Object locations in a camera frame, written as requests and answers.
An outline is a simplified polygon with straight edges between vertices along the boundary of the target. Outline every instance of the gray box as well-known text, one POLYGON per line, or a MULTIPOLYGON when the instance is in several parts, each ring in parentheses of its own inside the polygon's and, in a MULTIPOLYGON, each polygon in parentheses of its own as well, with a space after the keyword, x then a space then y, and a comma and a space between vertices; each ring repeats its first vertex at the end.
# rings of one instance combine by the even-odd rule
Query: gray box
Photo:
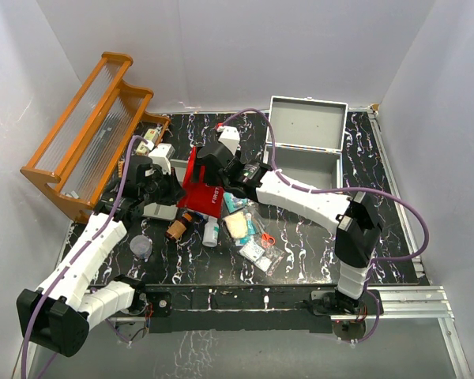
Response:
MULTIPOLYGON (((342 187, 342 145, 348 105, 273 96, 269 120, 276 139, 276 164, 290 178, 326 190, 342 187)), ((264 161, 270 164, 267 133, 264 161)))

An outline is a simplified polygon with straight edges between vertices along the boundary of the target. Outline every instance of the black marble table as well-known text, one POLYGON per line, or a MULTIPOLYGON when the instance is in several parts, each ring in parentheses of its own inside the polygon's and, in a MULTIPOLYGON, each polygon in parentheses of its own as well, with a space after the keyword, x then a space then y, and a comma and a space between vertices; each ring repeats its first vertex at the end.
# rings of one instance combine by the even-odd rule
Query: black marble table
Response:
MULTIPOLYGON (((172 158, 187 160, 194 143, 216 138, 213 130, 229 114, 170 114, 171 126, 165 143, 175 148, 172 158)), ((266 126, 255 114, 235 120, 239 127, 243 159, 260 157, 265 145, 266 126)), ((136 134, 154 127, 140 124, 136 134)), ((382 159, 366 112, 348 113, 343 147, 344 186, 369 186, 390 191, 382 159)), ((105 285, 119 274, 143 280, 148 285, 176 284, 235 286, 250 284, 335 284, 338 278, 337 258, 333 254, 334 236, 319 225, 294 213, 273 206, 255 205, 265 219, 267 231, 276 246, 285 252, 284 259, 271 276, 256 268, 238 254, 225 227, 220 228, 216 248, 201 244, 204 226, 196 223, 179 243, 168 242, 164 233, 169 222, 143 219, 135 223, 128 235, 112 250, 92 285, 105 285), (152 240, 152 256, 147 262, 134 257, 129 248, 139 234, 152 240)), ((378 256, 399 257, 409 253, 397 210, 392 201, 378 199, 378 211, 385 225, 377 247, 378 256)), ((74 224, 65 253, 84 230, 74 224)), ((411 261, 400 264, 379 263, 371 283, 416 284, 418 279, 411 261)))

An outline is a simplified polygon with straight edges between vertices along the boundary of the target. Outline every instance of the white wall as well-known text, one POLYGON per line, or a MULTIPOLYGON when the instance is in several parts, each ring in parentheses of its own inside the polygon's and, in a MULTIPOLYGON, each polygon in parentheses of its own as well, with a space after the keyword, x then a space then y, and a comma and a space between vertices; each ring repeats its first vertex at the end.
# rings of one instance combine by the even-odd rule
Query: white wall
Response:
POLYGON ((19 170, 80 86, 38 5, 0 0, 0 377, 22 341, 16 298, 53 269, 68 225, 19 170))
POLYGON ((474 0, 439 0, 380 107, 401 194, 431 229, 424 263, 446 288, 474 373, 474 0))
POLYGON ((127 52, 158 111, 380 102, 433 2, 38 0, 81 80, 102 51, 127 52))

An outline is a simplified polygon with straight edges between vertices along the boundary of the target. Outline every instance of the beige sponge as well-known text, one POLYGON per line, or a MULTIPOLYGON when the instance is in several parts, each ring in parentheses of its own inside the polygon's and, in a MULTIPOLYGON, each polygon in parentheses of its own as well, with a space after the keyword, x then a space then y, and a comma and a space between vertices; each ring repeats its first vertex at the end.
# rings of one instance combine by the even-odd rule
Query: beige sponge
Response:
POLYGON ((233 239, 247 236, 247 222, 244 212, 236 212, 223 218, 233 239))

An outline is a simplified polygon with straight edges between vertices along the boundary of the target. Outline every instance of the clear plastic cup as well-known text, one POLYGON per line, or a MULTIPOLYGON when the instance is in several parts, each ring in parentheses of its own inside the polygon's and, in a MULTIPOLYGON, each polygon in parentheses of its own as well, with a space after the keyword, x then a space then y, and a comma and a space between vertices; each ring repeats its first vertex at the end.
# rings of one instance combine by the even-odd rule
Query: clear plastic cup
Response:
POLYGON ((145 235, 136 235, 130 241, 130 250, 137 258, 147 261, 151 257, 152 243, 145 235))

